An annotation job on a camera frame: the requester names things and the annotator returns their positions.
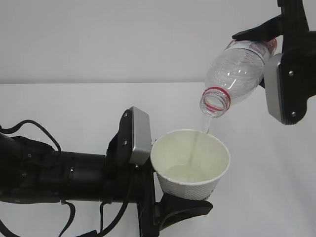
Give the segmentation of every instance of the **bottle neck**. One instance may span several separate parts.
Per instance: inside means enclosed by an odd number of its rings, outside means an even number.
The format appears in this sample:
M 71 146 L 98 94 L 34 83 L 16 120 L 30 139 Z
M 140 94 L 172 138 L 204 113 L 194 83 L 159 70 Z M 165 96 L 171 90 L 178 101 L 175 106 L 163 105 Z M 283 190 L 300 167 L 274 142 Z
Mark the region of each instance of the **bottle neck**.
M 210 87 L 200 100 L 199 106 L 203 113 L 212 118 L 222 116 L 231 105 L 231 97 L 220 87 Z

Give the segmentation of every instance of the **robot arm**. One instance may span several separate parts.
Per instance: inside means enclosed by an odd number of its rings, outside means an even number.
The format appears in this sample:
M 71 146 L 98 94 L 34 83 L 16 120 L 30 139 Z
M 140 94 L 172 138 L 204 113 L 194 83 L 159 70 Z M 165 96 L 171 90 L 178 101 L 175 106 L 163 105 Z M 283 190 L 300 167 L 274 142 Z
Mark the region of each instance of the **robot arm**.
M 283 124 L 299 122 L 307 100 L 316 95 L 316 31 L 310 31 L 302 0 L 278 0 L 281 15 L 233 35 L 236 40 L 269 41 L 283 35 L 282 54 L 265 65 L 264 80 L 269 113 Z

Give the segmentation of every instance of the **white paper cup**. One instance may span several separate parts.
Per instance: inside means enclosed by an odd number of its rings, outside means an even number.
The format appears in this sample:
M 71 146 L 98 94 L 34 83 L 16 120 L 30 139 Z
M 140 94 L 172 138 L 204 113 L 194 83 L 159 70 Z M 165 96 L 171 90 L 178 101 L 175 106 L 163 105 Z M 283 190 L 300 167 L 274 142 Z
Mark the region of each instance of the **white paper cup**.
M 198 182 L 170 174 L 179 165 L 198 168 L 203 176 Z M 151 162 L 165 193 L 191 200 L 207 199 L 231 162 L 227 147 L 216 137 L 197 130 L 182 129 L 160 137 L 153 145 Z

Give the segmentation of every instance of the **white wall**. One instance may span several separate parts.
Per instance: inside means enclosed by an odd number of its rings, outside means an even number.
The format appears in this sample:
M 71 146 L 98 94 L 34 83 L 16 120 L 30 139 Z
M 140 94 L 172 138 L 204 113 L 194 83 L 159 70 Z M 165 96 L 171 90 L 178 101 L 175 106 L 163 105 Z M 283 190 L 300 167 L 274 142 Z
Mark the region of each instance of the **white wall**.
M 0 83 L 203 81 L 233 34 L 278 14 L 276 0 L 0 0 Z
M 132 105 L 150 115 L 152 139 L 179 128 L 201 129 L 198 107 L 203 83 L 34 84 L 0 86 L 0 124 L 23 119 L 44 125 L 63 150 L 103 154 L 122 112 Z M 316 236 L 316 101 L 295 126 L 269 116 L 263 89 L 215 119 L 211 134 L 230 149 L 232 164 L 210 201 L 207 216 L 183 221 L 162 237 Z M 50 143 L 38 129 L 20 135 Z M 66 237 L 99 227 L 99 203 L 75 202 L 78 213 Z M 120 204 L 105 207 L 105 225 Z M 0 218 L 23 237 L 57 236 L 68 218 L 59 204 L 20 206 L 0 203 Z M 135 205 L 129 205 L 110 237 L 137 237 Z

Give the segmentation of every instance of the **plastic bottle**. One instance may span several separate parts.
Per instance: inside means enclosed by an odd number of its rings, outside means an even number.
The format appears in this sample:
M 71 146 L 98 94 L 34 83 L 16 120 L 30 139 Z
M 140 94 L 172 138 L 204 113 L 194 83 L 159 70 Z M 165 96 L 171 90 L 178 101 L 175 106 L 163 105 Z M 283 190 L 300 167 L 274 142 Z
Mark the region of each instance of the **plastic bottle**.
M 277 40 L 232 41 L 210 67 L 201 110 L 212 118 L 245 99 L 263 78 L 264 63 L 274 54 Z

